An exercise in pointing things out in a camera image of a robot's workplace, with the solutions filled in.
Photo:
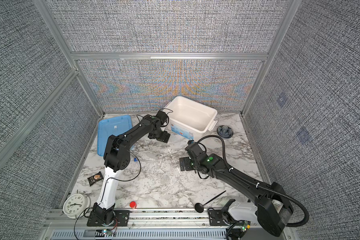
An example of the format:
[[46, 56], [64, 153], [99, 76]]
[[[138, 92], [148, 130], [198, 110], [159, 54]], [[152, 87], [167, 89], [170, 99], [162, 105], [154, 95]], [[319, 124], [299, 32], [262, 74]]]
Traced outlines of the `blue capped test tube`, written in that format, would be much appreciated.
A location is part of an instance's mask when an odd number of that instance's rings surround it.
[[134, 158], [135, 162], [144, 162], [144, 163], [152, 163], [152, 164], [159, 164], [160, 161], [159, 160], [155, 160], [155, 159], [138, 159], [138, 158]]

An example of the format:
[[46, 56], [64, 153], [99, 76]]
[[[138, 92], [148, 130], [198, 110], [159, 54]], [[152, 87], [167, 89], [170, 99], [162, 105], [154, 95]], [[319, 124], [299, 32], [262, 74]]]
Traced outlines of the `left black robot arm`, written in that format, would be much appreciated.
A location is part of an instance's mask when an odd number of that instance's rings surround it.
[[105, 152], [105, 176], [100, 195], [93, 205], [90, 221], [102, 226], [115, 224], [114, 208], [116, 190], [121, 181], [117, 173], [128, 167], [131, 161], [131, 147], [145, 135], [149, 139], [167, 143], [170, 134], [163, 130], [169, 123], [169, 116], [163, 110], [156, 115], [145, 115], [134, 127], [118, 136], [108, 137]]

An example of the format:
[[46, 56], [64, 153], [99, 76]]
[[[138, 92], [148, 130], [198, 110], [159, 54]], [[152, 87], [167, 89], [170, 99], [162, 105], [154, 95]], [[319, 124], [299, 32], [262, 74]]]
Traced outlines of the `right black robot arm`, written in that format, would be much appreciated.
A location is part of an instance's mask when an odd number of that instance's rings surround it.
[[257, 207], [255, 215], [259, 224], [269, 234], [279, 237], [284, 228], [293, 226], [289, 223], [294, 213], [292, 200], [280, 184], [273, 182], [269, 185], [240, 172], [228, 163], [225, 148], [222, 157], [209, 155], [198, 142], [189, 141], [185, 151], [190, 167], [225, 182], [252, 201]]

